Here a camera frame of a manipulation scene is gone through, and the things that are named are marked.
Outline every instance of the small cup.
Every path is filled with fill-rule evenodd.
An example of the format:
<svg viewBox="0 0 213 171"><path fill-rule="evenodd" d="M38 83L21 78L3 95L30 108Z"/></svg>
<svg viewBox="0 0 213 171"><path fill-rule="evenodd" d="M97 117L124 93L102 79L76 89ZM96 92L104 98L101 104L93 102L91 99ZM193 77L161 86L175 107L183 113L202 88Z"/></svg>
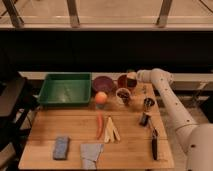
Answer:
<svg viewBox="0 0 213 171"><path fill-rule="evenodd" d="M133 91L137 86L136 72L129 72L126 76L126 86L130 91Z"/></svg>
<svg viewBox="0 0 213 171"><path fill-rule="evenodd" d="M116 91L116 100L119 104L128 106L131 100L131 92L127 88L119 88Z"/></svg>
<svg viewBox="0 0 213 171"><path fill-rule="evenodd" d="M126 74L121 75L118 77L118 88L126 88Z"/></svg>
<svg viewBox="0 0 213 171"><path fill-rule="evenodd" d="M149 112L151 107L154 106L155 101L152 98L145 98L143 101L143 110L144 112Z"/></svg>

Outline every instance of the metal pole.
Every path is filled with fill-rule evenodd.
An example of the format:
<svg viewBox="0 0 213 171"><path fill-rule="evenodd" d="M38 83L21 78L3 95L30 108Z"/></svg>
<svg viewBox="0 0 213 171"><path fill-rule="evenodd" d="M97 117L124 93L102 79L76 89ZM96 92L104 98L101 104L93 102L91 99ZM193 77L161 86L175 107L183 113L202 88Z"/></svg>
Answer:
<svg viewBox="0 0 213 171"><path fill-rule="evenodd" d="M24 26L24 21L19 16L13 0L2 0L2 1L7 9L8 14L10 15L10 19L13 26L16 28L22 28Z"/></svg>
<svg viewBox="0 0 213 171"><path fill-rule="evenodd" d="M79 18L75 0L67 0L67 6L70 15L70 24L72 27L79 27Z"/></svg>
<svg viewBox="0 0 213 171"><path fill-rule="evenodd" d="M156 25L158 25L158 27L166 26L171 5L172 5L172 0L163 0L160 14L159 14L159 17L158 17L158 20L156 23Z"/></svg>

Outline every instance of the black wall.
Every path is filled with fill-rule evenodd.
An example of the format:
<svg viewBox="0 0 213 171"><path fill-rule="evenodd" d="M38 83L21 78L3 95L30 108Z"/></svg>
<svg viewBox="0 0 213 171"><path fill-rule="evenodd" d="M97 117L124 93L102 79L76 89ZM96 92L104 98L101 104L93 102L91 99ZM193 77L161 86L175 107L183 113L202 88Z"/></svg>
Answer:
<svg viewBox="0 0 213 171"><path fill-rule="evenodd" d="M213 32L1 31L0 49L21 71L213 69Z"/></svg>

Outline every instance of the orange ball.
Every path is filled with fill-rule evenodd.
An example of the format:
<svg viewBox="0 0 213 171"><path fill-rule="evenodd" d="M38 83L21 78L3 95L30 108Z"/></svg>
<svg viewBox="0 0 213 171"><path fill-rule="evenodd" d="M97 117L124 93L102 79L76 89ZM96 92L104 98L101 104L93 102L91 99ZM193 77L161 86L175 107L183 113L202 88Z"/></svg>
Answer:
<svg viewBox="0 0 213 171"><path fill-rule="evenodd" d="M96 93L95 95L95 103L97 104L105 104L107 101L107 94L103 91Z"/></svg>

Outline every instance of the cable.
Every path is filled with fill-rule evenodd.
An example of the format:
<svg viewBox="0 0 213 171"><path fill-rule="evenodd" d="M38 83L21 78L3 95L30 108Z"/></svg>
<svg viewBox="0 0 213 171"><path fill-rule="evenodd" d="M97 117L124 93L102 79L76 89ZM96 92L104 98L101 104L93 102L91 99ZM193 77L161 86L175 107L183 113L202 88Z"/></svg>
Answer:
<svg viewBox="0 0 213 171"><path fill-rule="evenodd" d="M200 3L201 3L203 6L205 6L211 13L213 13L213 10L212 10L205 2L203 2L203 0L198 0L198 1L200 1Z"/></svg>
<svg viewBox="0 0 213 171"><path fill-rule="evenodd" d="M32 128L32 123L31 123L31 121L30 121L29 116L27 116L27 120L28 120L28 122L29 122L30 128Z"/></svg>
<svg viewBox="0 0 213 171"><path fill-rule="evenodd" d="M18 111L20 114L22 114L23 113L23 111L21 110L21 109L19 109L19 111ZM27 120L28 120L28 123L29 123L29 125L30 125L30 128L32 128L32 122L31 122L31 120L30 120L30 118L29 118L29 116L27 115L26 116L26 118L27 118Z"/></svg>

